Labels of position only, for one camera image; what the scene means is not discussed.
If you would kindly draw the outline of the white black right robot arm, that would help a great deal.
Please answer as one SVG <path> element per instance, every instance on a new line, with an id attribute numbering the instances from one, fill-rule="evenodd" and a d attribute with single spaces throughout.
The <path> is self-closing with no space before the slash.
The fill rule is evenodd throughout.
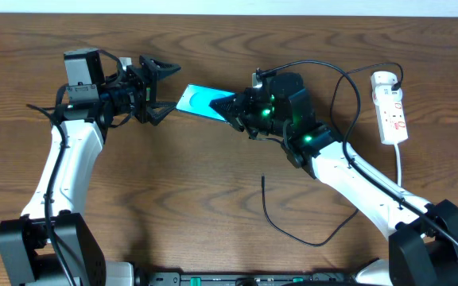
<path id="1" fill-rule="evenodd" d="M 338 191 L 378 228 L 389 257 L 360 269 L 356 283 L 458 285 L 458 207 L 448 200 L 432 204 L 368 164 L 339 133 L 316 120 L 300 75 L 258 75 L 253 87 L 208 105 L 253 139 L 282 137 L 295 168 Z"/>

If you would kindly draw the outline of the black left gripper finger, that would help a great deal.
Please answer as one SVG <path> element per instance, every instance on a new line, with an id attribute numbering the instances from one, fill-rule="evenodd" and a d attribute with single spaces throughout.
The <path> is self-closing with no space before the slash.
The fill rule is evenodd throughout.
<path id="1" fill-rule="evenodd" d="M 162 80 L 181 70 L 179 64 L 166 63 L 152 56 L 139 56 L 139 63 L 142 67 L 143 75 L 150 81 Z"/>
<path id="2" fill-rule="evenodd" d="M 160 124 L 177 107 L 176 102 L 152 102 L 147 106 L 147 119 L 153 126 Z"/>

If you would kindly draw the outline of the blue screen smartphone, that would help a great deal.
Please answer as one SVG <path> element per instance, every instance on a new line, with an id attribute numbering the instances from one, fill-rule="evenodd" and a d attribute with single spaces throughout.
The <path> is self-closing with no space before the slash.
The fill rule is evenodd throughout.
<path id="1" fill-rule="evenodd" d="M 210 107 L 210 103 L 212 100 L 225 99 L 234 94 L 231 91 L 189 84 L 180 97 L 176 109 L 186 114 L 226 122 L 220 114 Z"/>

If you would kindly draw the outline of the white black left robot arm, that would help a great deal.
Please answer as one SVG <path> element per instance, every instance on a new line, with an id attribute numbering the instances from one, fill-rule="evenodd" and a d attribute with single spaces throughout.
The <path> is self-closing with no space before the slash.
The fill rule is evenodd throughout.
<path id="1" fill-rule="evenodd" d="M 175 109 L 157 99 L 179 71 L 151 56 L 116 58 L 105 75 L 99 48 L 64 54 L 68 81 L 51 107 L 52 142 L 39 184 L 19 218 L 0 223 L 0 255 L 12 285 L 146 285 L 132 262 L 108 261 L 84 220 L 91 174 L 110 129 L 129 120 L 159 124 Z"/>

